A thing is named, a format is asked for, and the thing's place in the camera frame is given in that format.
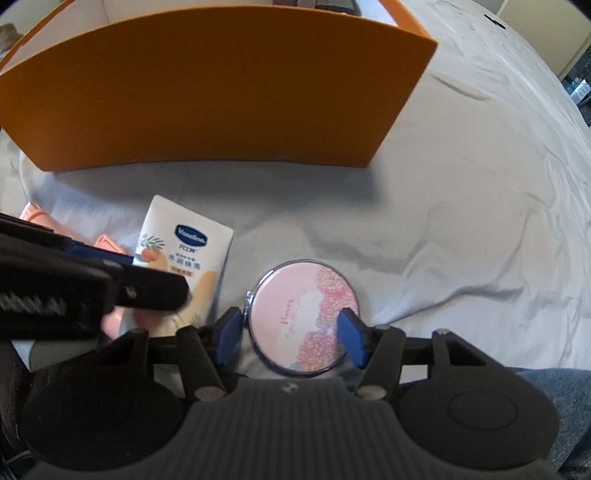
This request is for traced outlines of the pink handheld device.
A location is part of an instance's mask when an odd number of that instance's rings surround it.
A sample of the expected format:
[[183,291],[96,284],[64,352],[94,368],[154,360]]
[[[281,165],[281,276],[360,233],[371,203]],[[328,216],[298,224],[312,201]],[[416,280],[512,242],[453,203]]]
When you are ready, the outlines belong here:
[[[52,217],[49,213],[44,211],[39,205],[34,202],[28,202],[20,213],[19,218],[25,222],[34,224],[40,227],[46,227],[55,235],[68,237],[70,240],[78,241],[63,224]],[[106,234],[102,234],[96,238],[93,247],[99,249],[100,253],[121,254],[126,255],[127,252],[112,240]],[[66,252],[54,251],[47,254],[46,257],[56,261],[67,261],[70,264],[80,266],[81,257],[68,255]],[[109,339],[115,339],[119,336],[119,328],[121,326],[123,317],[123,308],[115,306],[114,309],[102,319],[102,330]]]

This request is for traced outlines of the Vaseline hand cream tube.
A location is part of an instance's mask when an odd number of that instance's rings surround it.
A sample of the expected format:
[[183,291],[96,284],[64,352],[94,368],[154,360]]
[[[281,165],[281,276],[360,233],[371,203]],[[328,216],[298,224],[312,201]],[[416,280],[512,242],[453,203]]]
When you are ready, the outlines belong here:
[[152,198],[133,255],[137,266],[185,278],[190,300],[162,319],[155,337],[172,336],[185,326],[204,326],[211,312],[233,230],[162,196]]

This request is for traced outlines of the pink round compact mirror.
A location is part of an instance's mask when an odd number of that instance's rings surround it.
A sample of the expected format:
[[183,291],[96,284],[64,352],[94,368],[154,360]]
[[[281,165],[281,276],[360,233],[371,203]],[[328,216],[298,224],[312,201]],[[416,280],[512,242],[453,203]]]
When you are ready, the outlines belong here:
[[246,293],[245,324],[270,369],[312,377],[342,361],[337,318],[342,309],[358,312],[359,307],[355,290],[335,268],[294,260],[267,271]]

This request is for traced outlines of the white bed sheet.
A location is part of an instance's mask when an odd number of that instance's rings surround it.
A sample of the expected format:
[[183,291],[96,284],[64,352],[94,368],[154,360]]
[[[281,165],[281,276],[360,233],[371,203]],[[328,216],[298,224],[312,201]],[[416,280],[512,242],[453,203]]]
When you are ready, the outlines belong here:
[[590,366],[590,131],[535,50],[473,1],[411,1],[438,41],[370,166],[178,162],[38,170],[1,139],[1,208],[27,202],[133,249],[162,195],[235,232],[214,311],[317,259],[363,320],[448,328],[499,362]]

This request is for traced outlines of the orange cardboard box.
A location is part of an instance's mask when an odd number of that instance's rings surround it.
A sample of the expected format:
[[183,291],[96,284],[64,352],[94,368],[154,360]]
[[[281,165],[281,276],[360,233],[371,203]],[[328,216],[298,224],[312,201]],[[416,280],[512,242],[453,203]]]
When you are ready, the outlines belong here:
[[41,170],[170,160],[365,167],[437,43],[398,1],[65,1],[1,61]]

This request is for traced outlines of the cream door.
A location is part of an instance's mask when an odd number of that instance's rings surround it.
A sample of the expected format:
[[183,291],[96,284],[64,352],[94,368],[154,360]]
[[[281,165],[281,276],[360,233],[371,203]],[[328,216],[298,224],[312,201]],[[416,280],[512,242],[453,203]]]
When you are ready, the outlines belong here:
[[505,0],[497,16],[563,79],[590,46],[590,20],[570,1]]

